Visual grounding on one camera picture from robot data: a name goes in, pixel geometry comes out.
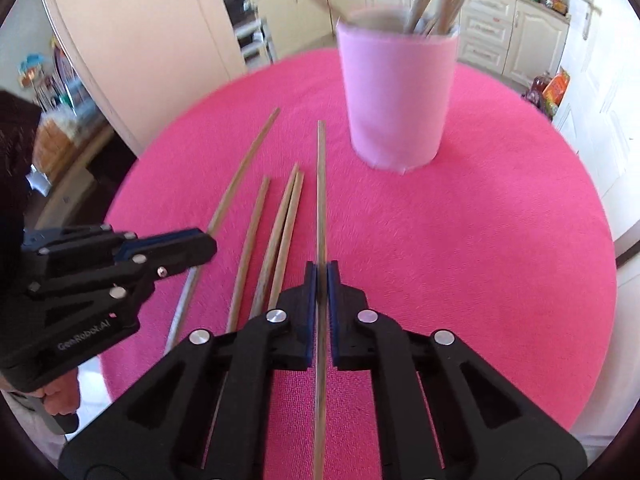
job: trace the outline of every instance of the silver bolt head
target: silver bolt head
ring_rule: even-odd
[[[211,334],[203,328],[194,330],[189,334],[189,341],[194,345],[202,345],[206,343],[210,338]]]
[[[361,310],[358,313],[358,320],[363,323],[375,323],[378,320],[378,313],[373,310]]]
[[[436,343],[444,346],[449,346],[456,340],[456,337],[451,332],[449,332],[449,330],[438,330],[433,335],[433,338],[435,339]]]
[[[114,300],[121,300],[122,298],[124,298],[127,295],[127,291],[122,288],[121,286],[114,286],[110,291],[109,291],[109,295],[114,299]]]
[[[269,323],[282,323],[287,319],[287,313],[279,308],[274,308],[267,312],[267,321]]]

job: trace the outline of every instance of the pink cup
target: pink cup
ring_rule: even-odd
[[[458,50],[457,27],[448,36],[402,34],[407,12],[361,10],[337,27],[353,149],[399,173],[438,153]]]

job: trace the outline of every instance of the human hand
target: human hand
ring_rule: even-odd
[[[80,383],[78,369],[75,368],[43,388],[28,395],[43,399],[44,409],[49,415],[68,415],[80,407]]]

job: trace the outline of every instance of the pink tablecloth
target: pink tablecloth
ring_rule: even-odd
[[[404,328],[457,332],[568,428],[609,343],[614,253],[578,158],[511,90],[459,66],[435,160],[405,176],[375,171],[350,146],[338,54],[289,59],[232,83],[169,126],[132,169],[108,215],[140,236],[205,228],[247,147],[282,113],[242,183],[206,266],[183,335],[222,333],[258,186],[273,182],[258,229],[241,319],[248,314],[292,165],[306,173],[285,286],[302,282],[316,239],[316,121],[327,124],[328,253],[343,282]],[[142,329],[102,356],[113,397],[161,356],[184,276],[159,283]],[[267,479],[311,476],[313,372],[279,373]],[[368,375],[330,372],[326,477],[380,478]]]

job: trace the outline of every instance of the refrigerator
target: refrigerator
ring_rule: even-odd
[[[43,0],[69,61],[140,156],[162,129],[246,73],[223,0]]]

